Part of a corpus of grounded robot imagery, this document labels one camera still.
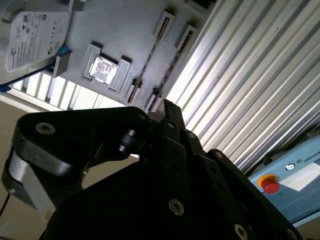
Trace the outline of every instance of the black cable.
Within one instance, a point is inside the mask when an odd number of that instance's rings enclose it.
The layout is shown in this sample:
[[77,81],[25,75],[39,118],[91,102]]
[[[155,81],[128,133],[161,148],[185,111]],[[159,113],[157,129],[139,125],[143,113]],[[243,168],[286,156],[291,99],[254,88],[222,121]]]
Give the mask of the black cable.
[[4,203],[3,203],[3,205],[2,205],[2,208],[1,208],[1,210],[0,210],[0,218],[1,218],[2,213],[4,212],[4,210],[5,210],[5,208],[6,208],[7,204],[8,204],[9,198],[10,198],[10,194],[8,193],[8,195],[6,196],[6,198],[5,198],[5,200],[4,200]]

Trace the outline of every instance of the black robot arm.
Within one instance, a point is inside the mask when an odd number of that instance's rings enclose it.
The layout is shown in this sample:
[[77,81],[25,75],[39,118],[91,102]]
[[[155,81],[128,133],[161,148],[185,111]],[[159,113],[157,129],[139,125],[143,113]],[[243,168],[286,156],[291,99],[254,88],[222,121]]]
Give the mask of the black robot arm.
[[[86,169],[130,154],[139,161],[82,189]],[[203,150],[167,100],[149,115],[135,107],[25,115],[2,182],[48,221],[45,240],[302,239],[222,152]]]

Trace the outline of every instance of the screw head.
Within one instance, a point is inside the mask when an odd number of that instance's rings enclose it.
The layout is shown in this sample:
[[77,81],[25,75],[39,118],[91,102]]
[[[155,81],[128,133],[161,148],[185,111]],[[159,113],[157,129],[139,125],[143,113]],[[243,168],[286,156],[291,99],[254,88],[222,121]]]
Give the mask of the screw head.
[[142,115],[142,114],[138,114],[138,117],[145,120],[146,119],[146,116]]
[[218,159],[223,159],[224,156],[222,156],[222,154],[220,152],[216,152],[215,155],[218,157]]
[[171,199],[169,201],[169,209],[177,216],[182,216],[185,213],[185,208],[178,199]]
[[38,133],[43,135],[52,135],[56,132],[56,129],[53,125],[47,122],[40,122],[35,126],[35,129]]
[[173,128],[173,129],[175,128],[175,125],[173,125],[171,122],[168,122],[168,125],[170,128]]
[[292,237],[294,240],[298,240],[297,236],[294,234],[294,232],[291,229],[287,229],[289,235]]
[[238,235],[238,237],[241,240],[248,240],[248,234],[247,234],[246,230],[241,225],[235,224],[234,230],[235,230],[235,233]]
[[194,135],[192,132],[189,132],[189,137],[192,138],[192,139],[195,139],[196,135]]

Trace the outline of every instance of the corrugated metal wall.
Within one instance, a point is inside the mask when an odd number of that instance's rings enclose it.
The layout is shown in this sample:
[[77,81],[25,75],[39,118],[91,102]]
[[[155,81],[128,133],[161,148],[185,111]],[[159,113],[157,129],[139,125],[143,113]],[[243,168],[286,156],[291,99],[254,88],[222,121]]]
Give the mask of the corrugated metal wall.
[[320,123],[320,0],[218,0],[168,95],[241,170]]

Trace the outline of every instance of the light blue control box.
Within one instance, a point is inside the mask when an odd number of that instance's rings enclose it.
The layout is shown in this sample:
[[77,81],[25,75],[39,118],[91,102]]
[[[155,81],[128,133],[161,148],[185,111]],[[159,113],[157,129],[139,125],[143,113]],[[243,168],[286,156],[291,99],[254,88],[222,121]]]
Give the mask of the light blue control box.
[[[302,143],[259,165],[249,180],[295,226],[320,216],[320,131],[308,133]],[[273,178],[274,193],[261,185]]]

